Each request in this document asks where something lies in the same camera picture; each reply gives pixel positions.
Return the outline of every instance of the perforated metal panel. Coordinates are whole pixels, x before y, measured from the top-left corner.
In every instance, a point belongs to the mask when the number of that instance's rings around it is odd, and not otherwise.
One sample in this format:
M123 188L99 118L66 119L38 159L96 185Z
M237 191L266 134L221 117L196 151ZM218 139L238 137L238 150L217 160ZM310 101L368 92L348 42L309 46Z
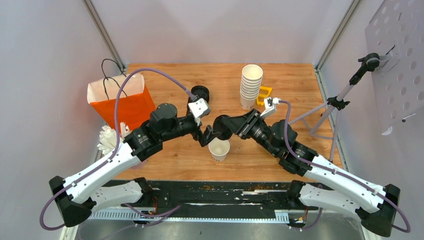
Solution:
M93 213L89 219L95 220L130 220L140 221L145 218L128 208L107 208ZM160 217L149 218L149 221L157 221ZM168 217L167 222L199 222L199 223L268 223L288 224L289 214L275 210L275 218L209 218L209 217Z
M424 0L385 0L365 37L369 53L393 52L393 66L372 73L380 130L385 132L424 106Z

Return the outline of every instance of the yellow object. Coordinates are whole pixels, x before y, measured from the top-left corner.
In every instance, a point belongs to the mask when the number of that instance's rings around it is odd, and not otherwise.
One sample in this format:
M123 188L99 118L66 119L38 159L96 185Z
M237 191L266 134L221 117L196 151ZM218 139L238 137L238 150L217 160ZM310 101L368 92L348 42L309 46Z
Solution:
M257 98L256 98L256 104L258 105L258 106L263 106L263 105L265 105L265 103L264 103L264 99L265 98L268 98L270 95L271 95L271 91L273 90L273 88L272 87L268 87L268 86L260 86L260 89L259 89L259 95L257 96Z

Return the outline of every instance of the wooden tabletop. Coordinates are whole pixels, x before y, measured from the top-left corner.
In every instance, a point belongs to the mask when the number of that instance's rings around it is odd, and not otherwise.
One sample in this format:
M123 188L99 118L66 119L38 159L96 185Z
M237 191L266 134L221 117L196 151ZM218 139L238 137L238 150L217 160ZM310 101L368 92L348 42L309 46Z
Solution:
M212 125L215 118L226 114L239 116L247 111L240 107L240 81L244 63L206 63L206 64L130 64L128 73L139 68L155 68L173 76L186 88L203 85L209 89L211 112L202 118L202 129ZM315 108L323 102L314 69L311 64L259 64L263 69L262 86L272 88L272 97L288 100L292 104L290 120ZM145 84L155 105L171 103L178 109L178 117L186 114L187 94L165 77L145 71L142 73ZM264 107L256 107L260 112ZM266 118L266 123L284 119L287 107L280 104L277 112ZM320 114L306 118L309 125L318 121ZM331 140L309 136L302 121L291 126L298 133L297 141L316 150L328 158ZM317 134L332 136L328 120ZM278 165L274 158L253 139L241 140L237 136L230 139L230 150L226 159L216 162L208 147L200 147L191 135L186 135L163 143L163 150L149 158L144 168L128 169L117 179L146 177L148 180L180 181L250 181L250 182L291 182L292 180L310 181L310 179L290 174ZM334 163L341 167L338 151Z

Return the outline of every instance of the black string handle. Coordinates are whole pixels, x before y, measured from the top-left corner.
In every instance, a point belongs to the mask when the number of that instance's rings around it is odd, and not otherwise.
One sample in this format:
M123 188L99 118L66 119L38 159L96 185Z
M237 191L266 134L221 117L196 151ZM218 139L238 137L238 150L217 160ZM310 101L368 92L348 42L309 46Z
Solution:
M119 85L119 83L118 83L118 82L117 82L117 81L116 81L113 77L106 76L105 70L103 69L103 64L105 63L105 61L106 61L106 60L109 60L109 61L114 62L114 63L116 64L116 66L118 67L118 69L119 69L120 73L121 73L122 75L124 75L125 77L126 77L127 75L124 73L124 70L123 70L123 69L121 69L120 65L119 65L119 64L118 64L115 60L110 59L110 58L105 58L105 59L103 59L103 61L101 61L101 71L103 72L103 75L104 75L104 78L103 78L103 88L104 88L104 93L106 94L107 100L109 100L109 95L108 95L108 91L106 90L105 81L106 81L106 80L108 80L108 81L109 81L109 79L112 79L112 80L116 83L116 85L118 85L118 88L121 88L121 86ZM122 90L122 92L123 92L123 94L125 94L125 97L128 97L127 93L126 93L124 90Z

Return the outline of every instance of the orange paper bag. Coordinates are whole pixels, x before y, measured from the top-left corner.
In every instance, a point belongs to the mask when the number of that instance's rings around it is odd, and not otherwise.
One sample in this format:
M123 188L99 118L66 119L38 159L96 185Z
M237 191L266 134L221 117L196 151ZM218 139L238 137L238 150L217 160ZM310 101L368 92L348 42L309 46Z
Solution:
M115 129L115 99L125 78L124 75L120 75L106 80L100 79L88 84L87 88L87 102L113 129ZM155 110L155 104L145 85L144 77L136 73L126 83L120 95L118 123L125 123L132 131L148 120L153 110Z

